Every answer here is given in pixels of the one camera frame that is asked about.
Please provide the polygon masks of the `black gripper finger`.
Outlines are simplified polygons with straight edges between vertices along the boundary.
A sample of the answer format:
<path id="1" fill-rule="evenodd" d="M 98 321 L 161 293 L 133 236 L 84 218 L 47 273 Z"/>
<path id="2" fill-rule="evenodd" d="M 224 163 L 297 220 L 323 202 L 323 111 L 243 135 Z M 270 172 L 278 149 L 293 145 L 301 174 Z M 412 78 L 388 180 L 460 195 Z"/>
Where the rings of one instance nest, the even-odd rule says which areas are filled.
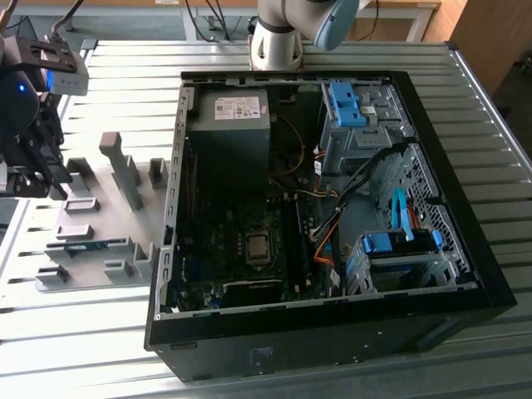
<path id="1" fill-rule="evenodd" d="M 70 182 L 59 149 L 48 145 L 1 147 L 1 197 L 66 200 L 62 185 Z"/>
<path id="2" fill-rule="evenodd" d="M 38 143 L 38 159 L 44 165 L 44 175 L 53 185 L 71 183 L 71 174 L 64 165 L 60 149 L 64 136 L 57 113 L 56 97 L 52 93 L 41 93 L 38 100 L 39 109 L 31 132 Z"/>

